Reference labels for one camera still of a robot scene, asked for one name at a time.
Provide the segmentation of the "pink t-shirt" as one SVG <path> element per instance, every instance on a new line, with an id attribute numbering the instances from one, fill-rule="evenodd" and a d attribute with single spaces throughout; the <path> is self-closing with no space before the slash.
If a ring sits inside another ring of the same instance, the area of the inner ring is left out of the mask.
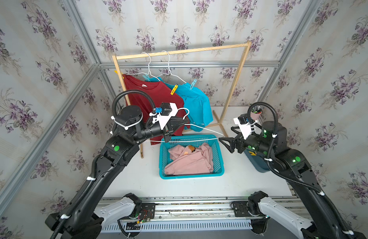
<path id="1" fill-rule="evenodd" d="M 214 172 L 213 151 L 207 143 L 199 147 L 176 145 L 168 152 L 172 162 L 165 167 L 165 175 L 182 176 Z"/>

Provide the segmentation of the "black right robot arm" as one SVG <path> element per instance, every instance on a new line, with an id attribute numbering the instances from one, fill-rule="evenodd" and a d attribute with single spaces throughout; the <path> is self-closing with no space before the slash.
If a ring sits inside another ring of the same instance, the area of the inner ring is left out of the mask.
<path id="1" fill-rule="evenodd" d="M 248 197 L 245 210 L 252 216 L 264 216 L 292 232 L 299 239 L 364 239 L 342 217 L 323 191 L 311 164 L 299 150 L 287 145 L 287 129 L 278 122 L 274 107 L 265 102 L 250 105 L 247 113 L 235 119 L 231 130 L 235 137 L 219 141 L 233 153 L 255 154 L 270 172 L 284 179 L 301 199 L 311 220 L 278 205 L 268 194 L 258 191 Z"/>

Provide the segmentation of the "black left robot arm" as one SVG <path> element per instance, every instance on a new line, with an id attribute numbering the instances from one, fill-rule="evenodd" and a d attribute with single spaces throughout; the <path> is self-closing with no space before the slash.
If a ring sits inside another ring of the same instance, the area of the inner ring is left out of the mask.
<path id="1" fill-rule="evenodd" d="M 147 120 L 143 120 L 143 112 L 136 105 L 117 110 L 119 100 L 129 94 L 138 94 L 148 100 L 152 109 L 147 114 Z M 58 234 L 63 239 L 95 239 L 102 228 L 115 220 L 138 214 L 142 201 L 132 193 L 103 209 L 98 209 L 97 205 L 115 178 L 137 154 L 141 143 L 158 136 L 168 142 L 176 131 L 189 123 L 186 116 L 177 116 L 176 104 L 161 103 L 156 107 L 153 99 L 141 90 L 120 93 L 113 100 L 111 110 L 114 121 L 111 138 L 94 158 L 91 174 L 72 201 L 60 212 L 50 214 L 45 221 L 53 231 L 53 239 Z"/>

